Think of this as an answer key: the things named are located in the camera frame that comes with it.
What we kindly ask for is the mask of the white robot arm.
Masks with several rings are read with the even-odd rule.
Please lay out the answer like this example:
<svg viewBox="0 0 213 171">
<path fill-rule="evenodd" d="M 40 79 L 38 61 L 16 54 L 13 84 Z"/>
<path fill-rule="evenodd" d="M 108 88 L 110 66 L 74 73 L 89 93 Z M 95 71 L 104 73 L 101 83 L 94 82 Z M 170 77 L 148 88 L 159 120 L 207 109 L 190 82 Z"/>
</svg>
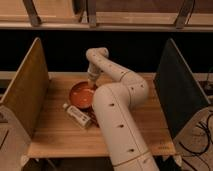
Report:
<svg viewBox="0 0 213 171">
<path fill-rule="evenodd" d="M 92 108 L 114 171 L 160 171 L 130 112 L 146 101 L 149 86 L 143 77 L 108 56 L 106 48 L 86 51 L 89 82 L 94 85 L 101 72 L 113 80 L 97 88 Z"/>
</svg>

